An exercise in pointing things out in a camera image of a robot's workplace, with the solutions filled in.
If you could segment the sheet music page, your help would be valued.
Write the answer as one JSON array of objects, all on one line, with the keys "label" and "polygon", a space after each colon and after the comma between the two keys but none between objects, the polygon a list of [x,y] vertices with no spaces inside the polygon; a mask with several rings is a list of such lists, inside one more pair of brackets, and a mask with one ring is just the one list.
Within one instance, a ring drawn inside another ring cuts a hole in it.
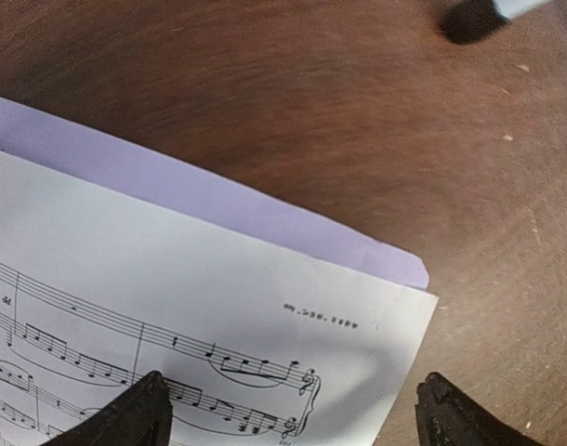
[{"label": "sheet music page", "polygon": [[0,445],[151,371],[174,445],[370,445],[436,305],[0,151]]}]

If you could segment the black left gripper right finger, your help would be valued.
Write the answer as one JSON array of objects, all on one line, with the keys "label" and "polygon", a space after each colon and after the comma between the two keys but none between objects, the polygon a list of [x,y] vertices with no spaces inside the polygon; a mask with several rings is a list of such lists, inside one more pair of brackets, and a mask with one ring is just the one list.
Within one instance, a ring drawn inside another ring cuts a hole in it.
[{"label": "black left gripper right finger", "polygon": [[421,445],[541,446],[486,411],[438,372],[416,389],[415,420]]}]

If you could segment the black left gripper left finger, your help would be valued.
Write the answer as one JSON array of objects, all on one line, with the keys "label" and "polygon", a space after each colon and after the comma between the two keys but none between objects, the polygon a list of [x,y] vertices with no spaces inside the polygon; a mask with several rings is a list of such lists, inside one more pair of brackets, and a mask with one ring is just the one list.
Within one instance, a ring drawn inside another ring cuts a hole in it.
[{"label": "black left gripper left finger", "polygon": [[173,406],[160,372],[152,371],[78,426],[47,446],[167,446]]}]

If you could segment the white perforated music stand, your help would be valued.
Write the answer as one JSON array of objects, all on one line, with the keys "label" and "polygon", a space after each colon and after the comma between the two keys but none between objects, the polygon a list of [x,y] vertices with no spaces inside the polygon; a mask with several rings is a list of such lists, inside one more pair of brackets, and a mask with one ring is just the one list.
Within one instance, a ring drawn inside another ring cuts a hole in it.
[{"label": "white perforated music stand", "polygon": [[456,45],[470,45],[489,37],[545,0],[465,0],[442,16],[439,30]]}]

